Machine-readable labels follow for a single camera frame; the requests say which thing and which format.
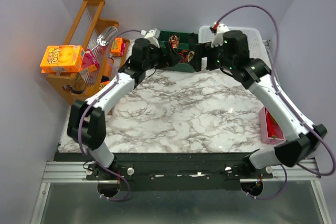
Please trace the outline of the green divided organizer tray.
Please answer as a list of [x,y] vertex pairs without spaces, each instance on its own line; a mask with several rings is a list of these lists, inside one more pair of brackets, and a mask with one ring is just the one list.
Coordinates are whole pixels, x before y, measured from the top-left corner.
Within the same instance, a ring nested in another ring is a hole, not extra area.
[[[187,35],[190,33],[180,33],[175,31],[164,31],[162,30],[160,33],[160,36],[158,38],[158,41],[169,41],[169,37],[171,35],[177,35],[180,38],[179,47],[177,49],[173,49],[176,53],[179,53],[180,50],[188,50],[188,51],[195,51],[195,50],[189,50],[188,49],[188,43],[187,43]],[[179,72],[195,72],[193,67],[189,65],[189,63],[179,63],[174,67],[167,67],[165,68],[169,71],[179,71]]]

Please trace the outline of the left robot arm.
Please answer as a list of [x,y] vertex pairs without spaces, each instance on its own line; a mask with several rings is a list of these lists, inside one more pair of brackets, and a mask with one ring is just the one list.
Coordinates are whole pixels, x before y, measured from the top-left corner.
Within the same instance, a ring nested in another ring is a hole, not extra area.
[[70,109],[67,135],[98,163],[98,173],[104,179],[116,175],[114,154],[106,143],[106,114],[134,90],[150,69],[173,67],[183,58],[167,42],[165,49],[152,44],[149,39],[136,39],[131,56],[118,70],[115,80],[85,101],[76,100]]

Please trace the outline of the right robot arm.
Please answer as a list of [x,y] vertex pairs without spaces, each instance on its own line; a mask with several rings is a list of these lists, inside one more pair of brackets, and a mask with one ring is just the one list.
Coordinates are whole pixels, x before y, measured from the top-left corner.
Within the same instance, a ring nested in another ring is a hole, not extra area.
[[258,149],[245,156],[242,173],[252,178],[267,166],[297,165],[317,149],[318,137],[325,137],[326,127],[314,124],[291,101],[284,101],[287,95],[272,81],[271,69],[263,60],[250,57],[248,38],[242,31],[227,31],[221,38],[220,46],[212,46],[211,42],[197,44],[195,55],[207,59],[207,70],[220,69],[249,90],[270,112],[285,138],[274,147]]

